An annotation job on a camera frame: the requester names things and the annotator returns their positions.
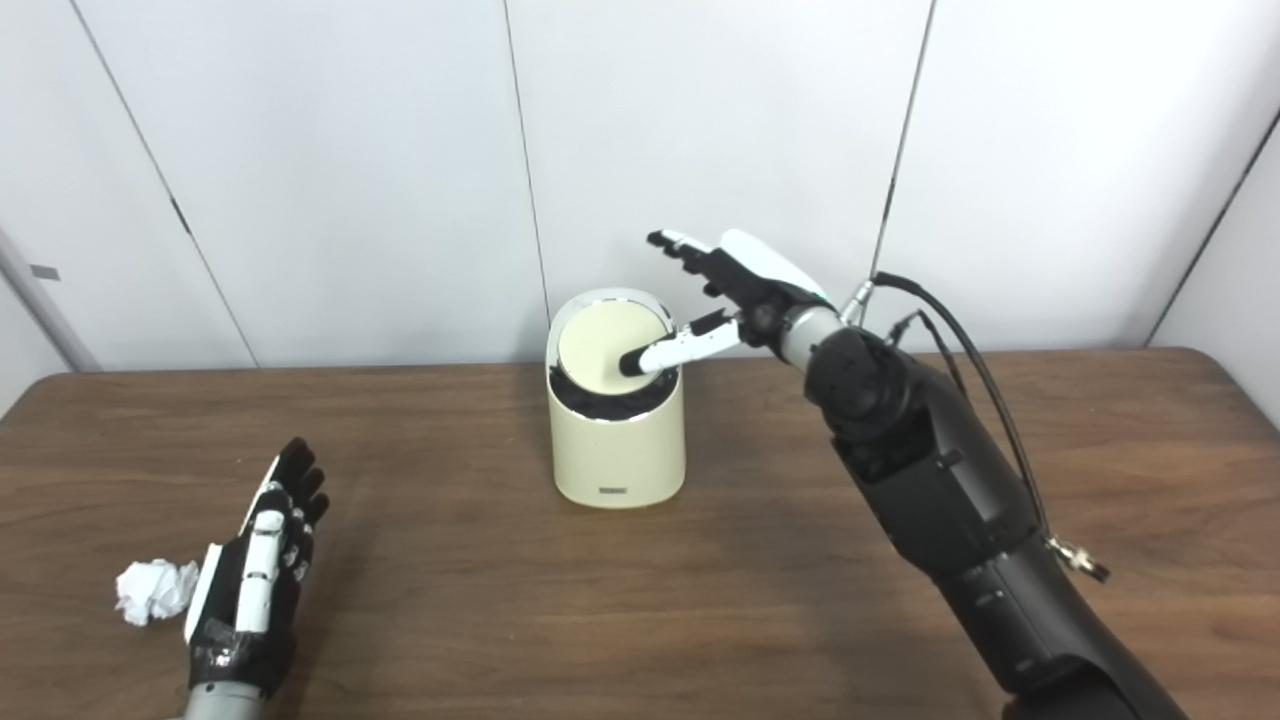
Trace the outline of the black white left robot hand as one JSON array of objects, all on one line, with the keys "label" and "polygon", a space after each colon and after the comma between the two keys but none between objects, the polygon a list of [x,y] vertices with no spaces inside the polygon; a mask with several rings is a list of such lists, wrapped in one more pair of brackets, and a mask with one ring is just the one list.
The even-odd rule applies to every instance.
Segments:
[{"label": "black white left robot hand", "polygon": [[273,459],[232,539],[207,547],[184,624],[192,700],[270,700],[294,662],[294,616],[330,507],[323,469],[294,437]]}]

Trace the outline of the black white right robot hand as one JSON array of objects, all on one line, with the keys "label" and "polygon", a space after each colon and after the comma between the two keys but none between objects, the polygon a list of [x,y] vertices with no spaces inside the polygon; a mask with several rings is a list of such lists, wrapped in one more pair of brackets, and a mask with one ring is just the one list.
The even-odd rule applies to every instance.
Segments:
[{"label": "black white right robot hand", "polygon": [[727,299],[736,309],[700,316],[622,354],[618,369],[625,377],[698,363],[740,345],[767,347],[806,372],[817,345],[845,325],[809,274],[745,232],[724,232],[716,247],[673,231],[653,231],[646,242],[701,277],[705,295]]}]

